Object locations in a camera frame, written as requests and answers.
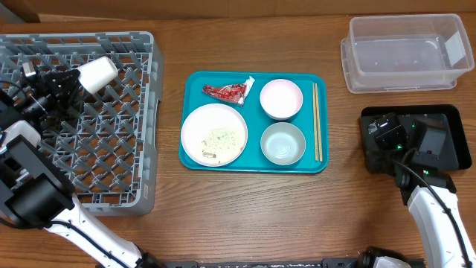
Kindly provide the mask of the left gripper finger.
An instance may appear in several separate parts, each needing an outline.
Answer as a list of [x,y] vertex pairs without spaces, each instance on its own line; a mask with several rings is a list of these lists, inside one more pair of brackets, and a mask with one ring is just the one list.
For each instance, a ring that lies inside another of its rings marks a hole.
[[75,86],[73,89],[69,91],[68,97],[65,99],[65,109],[68,109],[70,106],[74,104],[74,101],[79,91],[80,91],[79,86]]
[[48,82],[53,84],[75,84],[79,82],[80,72],[77,69],[61,71],[48,75]]

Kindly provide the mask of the white cup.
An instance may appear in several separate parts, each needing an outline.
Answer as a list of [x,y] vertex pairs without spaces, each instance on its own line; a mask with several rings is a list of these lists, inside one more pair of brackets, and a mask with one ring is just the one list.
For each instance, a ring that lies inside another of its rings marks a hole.
[[118,69],[108,57],[101,57],[79,66],[79,82],[90,94],[101,90],[118,76]]

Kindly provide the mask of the grey green bowl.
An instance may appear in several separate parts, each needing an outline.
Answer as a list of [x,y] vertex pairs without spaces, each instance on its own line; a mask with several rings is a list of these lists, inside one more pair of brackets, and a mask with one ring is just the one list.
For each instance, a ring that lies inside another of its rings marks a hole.
[[304,134],[295,125],[277,122],[263,132],[260,139],[263,155],[276,165],[293,165],[306,150]]

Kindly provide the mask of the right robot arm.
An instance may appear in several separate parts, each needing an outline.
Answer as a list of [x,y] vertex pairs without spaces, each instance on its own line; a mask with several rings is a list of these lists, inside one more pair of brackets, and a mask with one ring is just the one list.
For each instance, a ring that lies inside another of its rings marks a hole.
[[440,170],[447,136],[441,121],[420,117],[405,127],[391,113],[364,128],[364,155],[372,172],[393,177],[419,230],[428,265],[474,267],[456,187]]

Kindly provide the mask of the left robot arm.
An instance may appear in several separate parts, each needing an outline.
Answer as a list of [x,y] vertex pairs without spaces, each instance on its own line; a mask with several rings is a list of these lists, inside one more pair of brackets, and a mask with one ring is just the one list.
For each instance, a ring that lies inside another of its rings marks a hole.
[[[25,94],[24,88],[33,91]],[[12,229],[44,229],[93,257],[101,267],[162,267],[150,253],[124,240],[92,216],[78,200],[69,178],[37,146],[50,112],[70,106],[80,87],[80,71],[40,74],[23,71],[17,103],[1,92],[1,224]]]

